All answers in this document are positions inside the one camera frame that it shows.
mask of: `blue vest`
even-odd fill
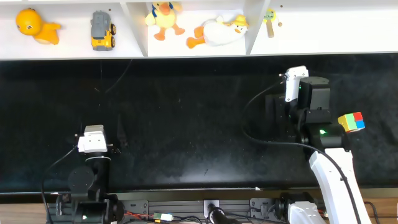
[[[171,9],[173,9],[173,4],[171,2],[169,2],[169,6]],[[156,18],[157,14],[155,12],[155,9],[156,9],[155,6],[152,4],[152,15]]]

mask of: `blue square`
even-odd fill
[[[363,120],[355,121],[355,123],[356,123],[356,128],[358,128],[358,129],[365,128],[365,123],[363,122]]]

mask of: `puzzle cube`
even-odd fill
[[[338,123],[344,127],[347,133],[365,128],[361,112],[343,115],[338,118]]]

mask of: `orange foot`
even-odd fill
[[[181,35],[183,33],[185,33],[185,29],[183,28],[178,28],[175,30],[175,35]]]
[[[199,39],[195,39],[193,37],[189,37],[187,39],[187,46],[192,49],[194,47],[196,47],[196,45],[198,44],[204,44],[205,43],[205,39],[203,37],[199,38]]]
[[[205,29],[204,27],[197,27],[197,28],[194,30],[195,37],[196,37],[196,38],[202,37],[202,36],[203,36],[203,30],[204,30],[204,29]]]
[[[161,33],[155,34],[154,37],[155,37],[157,40],[165,40],[165,39],[166,39],[166,37],[164,36],[164,34],[161,34]]]

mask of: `duck beak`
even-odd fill
[[[159,10],[165,16],[170,14],[170,6],[166,2],[160,5]]]

